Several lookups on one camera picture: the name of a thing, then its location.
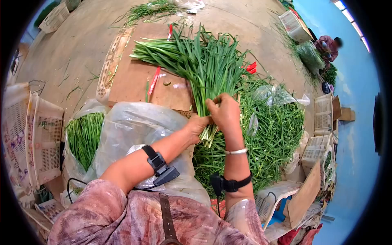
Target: black strap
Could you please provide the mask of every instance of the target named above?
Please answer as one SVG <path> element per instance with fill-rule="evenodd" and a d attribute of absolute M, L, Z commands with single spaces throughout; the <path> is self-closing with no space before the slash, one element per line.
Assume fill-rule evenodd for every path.
<path fill-rule="evenodd" d="M 142 149 L 144 150 L 144 152 L 147 154 L 147 156 L 148 156 L 150 159 L 154 159 L 154 158 L 156 158 L 156 156 L 158 155 L 158 154 L 154 151 L 154 149 L 153 149 L 151 146 L 149 146 L 149 145 L 143 146 Z"/>
<path fill-rule="evenodd" d="M 222 176 L 222 184 L 223 189 L 227 192 L 236 192 L 239 188 L 246 186 L 252 180 L 252 172 L 250 173 L 249 177 L 243 179 L 241 181 L 236 180 L 227 180 L 225 177 Z"/>
<path fill-rule="evenodd" d="M 154 172 L 157 174 L 157 176 L 161 175 L 162 172 L 165 171 L 164 169 L 160 171 L 162 167 L 166 166 L 165 159 L 162 157 L 162 155 L 159 152 L 155 152 L 154 149 L 149 145 L 143 146 L 142 149 L 147 154 L 148 156 L 147 162 L 154 169 Z"/>

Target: window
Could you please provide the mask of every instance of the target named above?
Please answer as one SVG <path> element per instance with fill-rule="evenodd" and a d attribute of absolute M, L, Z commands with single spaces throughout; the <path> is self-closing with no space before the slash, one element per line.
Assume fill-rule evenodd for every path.
<path fill-rule="evenodd" d="M 348 12 L 347 9 L 342 10 L 342 13 L 346 16 L 346 18 L 347 18 L 350 22 L 353 22 L 353 21 L 354 21 L 354 18 L 350 15 L 350 13 Z"/>
<path fill-rule="evenodd" d="M 354 29 L 357 31 L 358 35 L 360 36 L 362 42 L 365 44 L 366 49 L 368 50 L 368 52 L 370 52 L 369 45 L 368 45 L 365 37 L 363 36 L 361 29 L 359 28 L 358 24 L 355 22 L 354 18 L 351 16 L 350 12 L 346 9 L 346 6 L 344 6 L 344 4 L 341 1 L 335 2 L 335 5 L 340 11 L 342 11 L 344 16 L 346 16 L 346 18 L 351 22 L 352 26 L 354 27 Z"/>

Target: silver bracelet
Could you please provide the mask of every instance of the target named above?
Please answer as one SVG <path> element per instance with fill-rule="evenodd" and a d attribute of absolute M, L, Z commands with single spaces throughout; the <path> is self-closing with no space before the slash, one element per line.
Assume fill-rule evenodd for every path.
<path fill-rule="evenodd" d="M 240 155 L 240 154 L 244 154 L 248 151 L 248 148 L 244 148 L 238 151 L 224 151 L 226 155 Z"/>

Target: person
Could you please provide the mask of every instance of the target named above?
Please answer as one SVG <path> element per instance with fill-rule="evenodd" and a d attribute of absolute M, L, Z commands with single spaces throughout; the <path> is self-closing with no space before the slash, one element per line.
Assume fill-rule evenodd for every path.
<path fill-rule="evenodd" d="M 183 129 L 151 144 L 152 149 L 170 163 L 199 143 L 203 129 L 215 123 L 231 153 L 226 155 L 223 177 L 250 180 L 238 102 L 227 93 L 205 102 L 211 116 L 191 117 Z M 89 182 L 56 220 L 48 244 L 268 244 L 256 212 L 252 182 L 236 192 L 226 192 L 227 211 L 221 219 L 210 207 L 190 198 L 132 190 L 154 175 L 147 159 L 140 149 Z"/>
<path fill-rule="evenodd" d="M 330 62 L 333 62 L 338 56 L 338 49 L 343 47 L 343 41 L 338 37 L 332 39 L 330 36 L 321 36 L 314 42 L 314 45 L 322 55 L 325 62 L 325 70 L 327 71 L 331 67 Z"/>

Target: chive bundle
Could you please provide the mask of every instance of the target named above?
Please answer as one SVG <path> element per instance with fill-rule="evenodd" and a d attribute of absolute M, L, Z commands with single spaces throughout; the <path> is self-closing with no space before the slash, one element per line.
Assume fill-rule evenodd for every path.
<path fill-rule="evenodd" d="M 249 87 L 240 91 L 241 126 L 245 145 L 249 149 L 247 156 L 250 171 L 253 174 L 253 190 L 266 187 L 280 180 L 280 166 L 290 161 L 290 157 L 299 145 L 303 134 L 304 112 L 298 109 L 297 103 L 268 106 L 268 98 L 254 100 L 253 92 L 264 80 L 248 81 Z M 255 113 L 259 128 L 255 136 L 246 134 L 252 114 Z M 215 194 L 210 185 L 209 175 L 215 172 L 223 174 L 226 155 L 225 139 L 221 132 L 217 133 L 211 148 L 195 146 L 193 164 L 195 178 L 202 183 L 210 197 Z"/>
<path fill-rule="evenodd" d="M 332 84 L 335 87 L 335 79 L 338 74 L 338 69 L 331 63 L 331 67 L 322 74 L 324 81 L 328 84 Z"/>
<path fill-rule="evenodd" d="M 90 113 L 67 125 L 69 149 L 87 171 L 98 148 L 103 123 L 103 113 Z"/>
<path fill-rule="evenodd" d="M 125 14 L 128 15 L 128 20 L 125 23 L 125 26 L 130 27 L 136 25 L 136 22 L 138 20 L 146 16 L 149 16 L 150 18 L 148 20 L 145 20 L 144 22 L 154 22 L 159 20 L 160 18 L 173 15 L 178 10 L 179 8 L 175 4 L 169 3 L 168 0 L 155 0 L 147 4 L 136 5 L 129 9 L 128 12 Z"/>
<path fill-rule="evenodd" d="M 328 181 L 332 177 L 332 168 L 328 169 L 329 165 L 331 164 L 332 153 L 331 151 L 328 152 L 327 157 L 324 162 L 324 176 L 325 181 Z"/>
<path fill-rule="evenodd" d="M 183 29 L 181 26 L 179 32 L 173 30 L 171 42 L 166 39 L 135 41 L 130 57 L 159 65 L 189 80 L 198 115 L 208 116 L 206 99 L 214 99 L 221 93 L 232 96 L 242 89 L 238 87 L 243 81 L 242 75 L 249 75 L 244 63 L 246 52 L 236 50 L 238 41 L 230 34 L 219 34 L 216 38 L 200 25 L 192 39 L 193 26 L 187 37 L 182 36 Z M 216 125 L 208 125 L 200 135 L 208 148 L 217 130 Z"/>

